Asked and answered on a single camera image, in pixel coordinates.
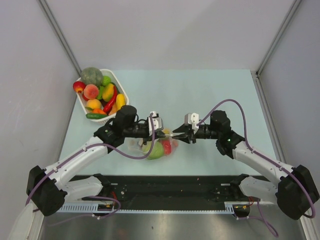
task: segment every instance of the white table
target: white table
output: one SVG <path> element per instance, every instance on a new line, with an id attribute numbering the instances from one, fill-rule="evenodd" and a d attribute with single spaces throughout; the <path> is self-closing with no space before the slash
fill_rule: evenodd
<path id="1" fill-rule="evenodd" d="M 187 113 L 203 118 L 218 102 L 235 99 L 242 105 L 251 145 L 275 157 L 267 125 L 249 70 L 116 70 L 114 74 L 125 89 L 130 104 L 140 119 L 157 111 L 164 126 L 176 129 Z M 231 127 L 243 135 L 243 120 L 238 107 L 225 103 Z M 80 103 L 75 103 L 60 159 L 82 146 L 101 125 L 86 119 Z M 119 147 L 128 152 L 126 142 Z M 222 156 L 215 140 L 198 140 L 196 144 L 179 142 L 174 154 L 157 160 L 133 160 L 117 152 L 96 160 L 79 174 L 92 175 L 258 175 L 249 166 Z"/>

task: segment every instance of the clear plastic bag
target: clear plastic bag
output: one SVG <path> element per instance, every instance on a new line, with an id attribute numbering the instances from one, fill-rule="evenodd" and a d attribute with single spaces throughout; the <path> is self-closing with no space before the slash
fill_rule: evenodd
<path id="1" fill-rule="evenodd" d="M 171 131 L 166 128 L 163 130 L 165 134 L 171 134 Z M 178 140 L 172 139 L 168 136 L 165 138 L 156 139 L 151 154 L 146 158 L 148 160 L 160 159 L 172 155 L 176 148 L 178 147 Z M 142 153 L 146 155 L 151 147 L 151 141 L 143 144 L 142 138 L 140 139 L 130 139 L 128 142 L 128 149 L 130 152 Z"/>

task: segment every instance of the shiny floor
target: shiny floor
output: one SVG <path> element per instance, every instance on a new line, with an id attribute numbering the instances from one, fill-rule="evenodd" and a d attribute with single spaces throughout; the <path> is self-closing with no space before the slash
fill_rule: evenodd
<path id="1" fill-rule="evenodd" d="M 300 221 L 285 216 L 276 206 L 264 205 L 267 220 L 281 240 L 306 239 Z M 259 216 L 257 207 L 251 216 Z M 40 240 L 274 240 L 266 226 L 255 219 L 237 221 L 223 214 L 119 213 L 107 219 L 56 213 L 45 218 Z"/>

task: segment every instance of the white basket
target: white basket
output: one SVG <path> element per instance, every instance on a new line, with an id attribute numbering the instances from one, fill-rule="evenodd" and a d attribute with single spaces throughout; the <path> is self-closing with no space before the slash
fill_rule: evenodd
<path id="1" fill-rule="evenodd" d="M 111 78 L 111 82 L 116 85 L 116 87 L 117 87 L 118 90 L 119 90 L 119 93 L 124 95 L 124 97 L 125 97 L 125 104 L 126 104 L 126 105 L 129 105 L 129 98 L 128 98 L 128 96 L 127 96 L 124 88 L 121 86 L 120 82 L 118 81 L 117 77 L 114 75 L 114 73 L 113 73 L 111 70 L 108 70 L 108 69 L 100 69 L 100 71 L 102 72 L 102 75 L 103 75 L 103 76 L 108 76 L 108 77 Z M 77 98 L 78 98 L 78 100 L 79 100 L 79 102 L 80 102 L 80 104 L 81 104 L 81 106 L 82 106 L 82 109 L 83 109 L 83 111 L 84 111 L 84 114 L 85 114 L 85 115 L 88 114 L 89 111 L 86 109 L 87 101 L 85 101 L 84 98 L 82 97 L 82 93 L 81 93 L 81 94 L 77 93 L 76 95 L 77 95 Z M 114 118 L 115 116 L 116 116 L 116 114 L 114 113 L 114 114 L 112 114 L 112 115 L 110 115 L 110 116 L 106 116 L 106 117 L 101 118 L 101 119 L 89 119 L 89 120 L 91 120 L 92 122 L 96 122 L 96 123 L 99 123 L 99 124 L 103 125 L 103 124 L 105 124 L 109 119 L 112 119 L 112 118 Z"/>

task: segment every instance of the watermelon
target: watermelon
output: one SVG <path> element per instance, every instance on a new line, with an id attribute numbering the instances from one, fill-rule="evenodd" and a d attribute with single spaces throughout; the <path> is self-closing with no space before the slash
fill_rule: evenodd
<path id="1" fill-rule="evenodd" d="M 100 87 L 104 76 L 102 72 L 95 67 L 87 67 L 81 72 L 81 81 L 85 84 L 94 84 L 97 87 Z"/>

